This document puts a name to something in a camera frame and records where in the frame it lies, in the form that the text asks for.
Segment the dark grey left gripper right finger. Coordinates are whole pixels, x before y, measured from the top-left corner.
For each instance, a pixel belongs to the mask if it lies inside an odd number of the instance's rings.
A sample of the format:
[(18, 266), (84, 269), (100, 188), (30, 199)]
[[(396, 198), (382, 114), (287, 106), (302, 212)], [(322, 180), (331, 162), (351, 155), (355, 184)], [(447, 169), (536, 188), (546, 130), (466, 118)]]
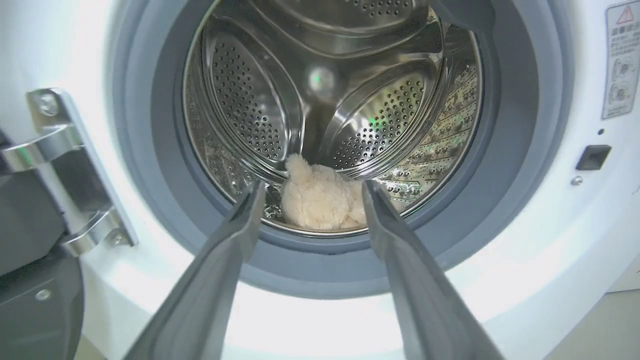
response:
[(362, 198), (371, 248), (386, 268), (407, 360), (502, 360), (386, 191), (366, 180)]

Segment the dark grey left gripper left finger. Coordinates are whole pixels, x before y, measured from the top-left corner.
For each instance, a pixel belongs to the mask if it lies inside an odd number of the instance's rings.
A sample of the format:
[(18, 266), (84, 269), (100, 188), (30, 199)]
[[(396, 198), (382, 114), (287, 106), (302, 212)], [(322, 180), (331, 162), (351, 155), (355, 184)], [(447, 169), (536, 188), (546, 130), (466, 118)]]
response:
[(242, 266), (254, 254), (266, 185), (254, 182), (210, 235), (126, 353), (127, 360), (220, 360)]

